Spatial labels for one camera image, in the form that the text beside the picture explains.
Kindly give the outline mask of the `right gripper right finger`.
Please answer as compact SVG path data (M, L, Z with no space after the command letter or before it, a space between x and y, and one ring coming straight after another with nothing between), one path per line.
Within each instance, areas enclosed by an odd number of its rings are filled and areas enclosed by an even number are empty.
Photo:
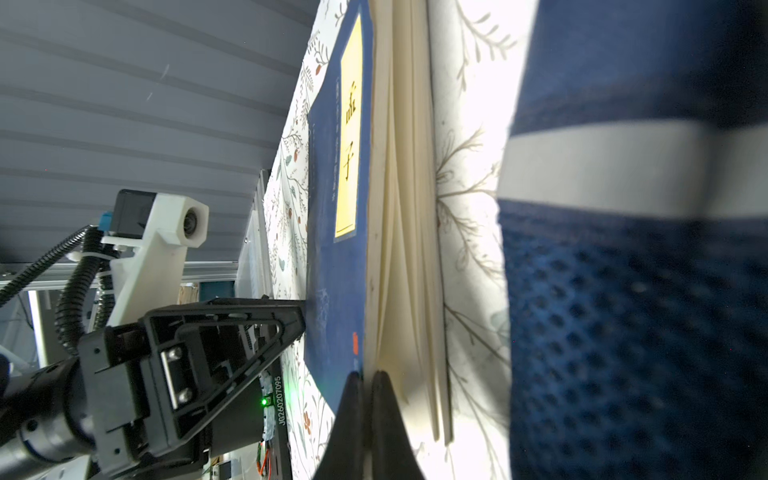
M372 478L376 480L424 480L411 450L390 376L377 371L371 390Z

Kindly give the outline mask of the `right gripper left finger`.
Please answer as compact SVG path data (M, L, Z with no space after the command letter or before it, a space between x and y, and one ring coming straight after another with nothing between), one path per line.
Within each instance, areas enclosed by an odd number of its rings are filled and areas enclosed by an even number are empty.
M365 406L363 381L348 375L337 416L314 480L361 480L364 467Z

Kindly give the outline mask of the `navy blue student backpack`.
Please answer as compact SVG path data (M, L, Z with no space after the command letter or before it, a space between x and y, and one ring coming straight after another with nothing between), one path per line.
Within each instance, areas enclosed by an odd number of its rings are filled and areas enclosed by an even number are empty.
M497 187L517 479L767 475L767 5L542 1Z

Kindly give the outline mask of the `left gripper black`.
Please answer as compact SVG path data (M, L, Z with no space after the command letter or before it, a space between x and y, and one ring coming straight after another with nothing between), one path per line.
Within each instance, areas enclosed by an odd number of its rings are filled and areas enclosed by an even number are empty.
M198 477L209 455L195 438L254 413L238 399L304 333L304 313L301 300L168 306L141 319L146 338L107 328L83 337L76 357L3 373L2 478L81 457L92 479Z

